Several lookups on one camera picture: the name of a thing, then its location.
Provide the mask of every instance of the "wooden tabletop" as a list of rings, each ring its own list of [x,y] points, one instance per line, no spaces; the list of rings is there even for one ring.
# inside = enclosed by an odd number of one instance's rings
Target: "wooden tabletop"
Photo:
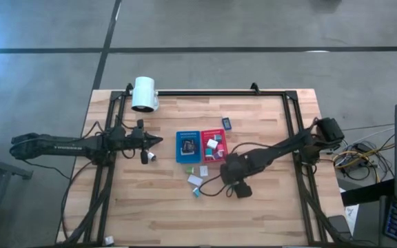
[[[104,126],[110,92],[93,91],[84,132],[95,121]],[[315,91],[297,92],[304,124],[308,126],[314,117],[320,117]],[[134,112],[130,99],[126,102],[125,124],[135,126],[136,120],[142,118],[145,130],[163,137],[163,142],[151,149],[157,155],[157,162],[147,165],[141,164],[139,152],[133,159],[118,153],[105,229],[106,236],[114,236],[115,245],[307,244],[290,155],[275,160],[264,172],[248,178],[246,182],[253,194],[242,199],[235,195],[227,198],[224,192],[216,197],[194,197],[195,186],[187,182],[186,165],[175,160],[177,131],[222,128],[222,117],[229,117],[232,124],[232,130],[226,132],[229,150],[242,142],[273,145],[288,138],[280,97],[162,96],[159,101],[159,110],[150,114]],[[238,151],[252,148],[254,146],[246,145]],[[78,158],[74,170],[87,162],[86,158]],[[196,172],[199,165],[203,164],[193,165]],[[204,180],[219,173],[220,163],[207,165],[210,175]],[[90,165],[82,172],[70,190],[65,207],[69,231],[88,210],[95,168]],[[319,163],[315,178],[326,215],[344,215],[332,164]],[[215,180],[203,187],[203,191],[213,193],[222,186],[221,180]],[[96,237],[97,225],[95,221],[92,237]],[[316,221],[312,221],[312,226],[317,233]],[[63,240],[62,231],[57,240]]]

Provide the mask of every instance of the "concrete floor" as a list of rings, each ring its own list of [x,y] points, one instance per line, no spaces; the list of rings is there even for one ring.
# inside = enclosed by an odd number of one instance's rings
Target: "concrete floor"
[[[102,48],[113,5],[0,1],[0,48]],[[397,0],[123,0],[112,48],[175,46],[397,46]],[[0,54],[0,161],[29,168],[8,153],[16,135],[80,135],[100,57]],[[315,88],[323,116],[342,128],[393,123],[397,103],[397,52],[110,54],[100,88],[121,89],[137,76],[161,89]],[[370,140],[382,145],[391,134]],[[74,159],[35,162],[70,175]],[[14,177],[0,211],[0,247],[52,244],[66,186],[45,169],[35,168],[32,180]]]

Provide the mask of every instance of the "small block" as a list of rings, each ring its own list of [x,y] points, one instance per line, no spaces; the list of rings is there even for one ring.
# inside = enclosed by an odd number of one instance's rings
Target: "small block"
[[[222,140],[221,135],[219,134],[214,135],[214,140],[220,142]]]
[[[207,176],[207,166],[206,165],[200,166],[200,176]]]
[[[203,179],[199,178],[198,176],[190,175],[187,181],[189,183],[192,183],[193,185],[200,186],[201,183],[203,182]]]
[[[103,241],[104,241],[106,246],[112,247],[114,245],[113,236],[108,236]]]
[[[186,173],[187,174],[193,174],[194,173],[194,168],[192,166],[189,166],[188,168],[186,168]]]
[[[211,148],[206,148],[206,150],[205,150],[205,155],[206,156],[212,156],[212,149]]]
[[[216,152],[216,153],[213,155],[213,157],[214,157],[214,159],[220,159],[220,158],[223,157],[223,155],[222,155],[222,154],[219,154],[218,152]]]
[[[213,139],[210,139],[210,140],[207,141],[207,146],[209,148],[216,149],[217,145],[218,145],[218,142],[213,140]]]
[[[199,191],[198,187],[195,188],[195,189],[192,191],[192,193],[194,193],[194,195],[195,195],[196,197],[199,197],[199,196],[200,196],[200,191]]]
[[[217,151],[224,152],[225,151],[225,146],[223,144],[218,144],[217,145]]]

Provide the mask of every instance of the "white block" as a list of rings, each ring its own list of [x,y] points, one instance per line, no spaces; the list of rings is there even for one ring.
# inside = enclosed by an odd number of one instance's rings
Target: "white block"
[[[200,186],[201,183],[203,182],[203,179],[199,178],[198,176],[190,175],[190,177],[187,179],[187,181],[192,183],[193,185]]]
[[[207,166],[206,165],[200,166],[200,176],[207,176]]]
[[[210,140],[207,141],[207,146],[209,148],[216,149],[217,145],[218,145],[218,142],[213,140],[213,139],[210,139]]]

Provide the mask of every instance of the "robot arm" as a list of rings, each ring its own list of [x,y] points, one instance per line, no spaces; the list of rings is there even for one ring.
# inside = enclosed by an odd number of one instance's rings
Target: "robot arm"
[[[317,127],[317,134],[312,129]],[[293,151],[302,151],[302,163],[314,164],[319,159],[322,149],[337,147],[344,139],[344,134],[335,119],[314,120],[312,125],[297,135],[281,141],[268,148],[252,149],[243,154],[229,154],[225,164],[220,166],[220,174],[225,185],[234,185],[237,197],[249,197],[252,191],[244,178],[262,172],[272,162]]]
[[[142,163],[147,163],[147,150],[163,139],[144,132],[143,121],[137,121],[131,134],[123,127],[113,127],[96,136],[70,138],[47,134],[24,134],[12,139],[10,153],[16,159],[26,160],[40,155],[85,156],[95,165],[102,164],[109,152],[141,149]]]

